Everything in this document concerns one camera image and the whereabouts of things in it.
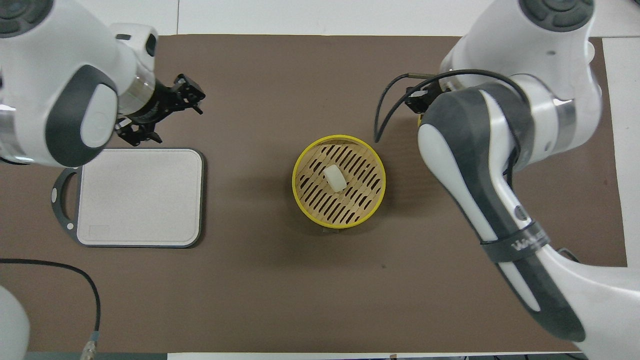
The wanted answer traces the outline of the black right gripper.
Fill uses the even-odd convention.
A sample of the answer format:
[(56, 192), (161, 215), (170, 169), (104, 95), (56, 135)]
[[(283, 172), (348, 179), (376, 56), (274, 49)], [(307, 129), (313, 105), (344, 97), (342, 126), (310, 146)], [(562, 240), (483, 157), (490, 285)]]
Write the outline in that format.
[(441, 85), (438, 81), (435, 81), (413, 92), (404, 100), (404, 104), (415, 114), (425, 114), (430, 105), (441, 94), (443, 94)]

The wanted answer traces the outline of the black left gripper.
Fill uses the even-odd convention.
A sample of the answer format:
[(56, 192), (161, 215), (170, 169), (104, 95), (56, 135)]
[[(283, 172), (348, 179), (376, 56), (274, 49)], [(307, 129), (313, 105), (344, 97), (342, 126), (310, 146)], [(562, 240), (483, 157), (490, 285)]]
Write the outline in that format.
[(117, 122), (115, 133), (133, 147), (146, 141), (162, 144), (155, 123), (169, 115), (169, 107), (174, 112), (192, 109), (203, 115), (200, 104), (205, 98), (201, 86), (185, 74), (178, 74), (171, 88), (158, 80), (135, 81), (122, 94), (122, 116), (131, 121)]

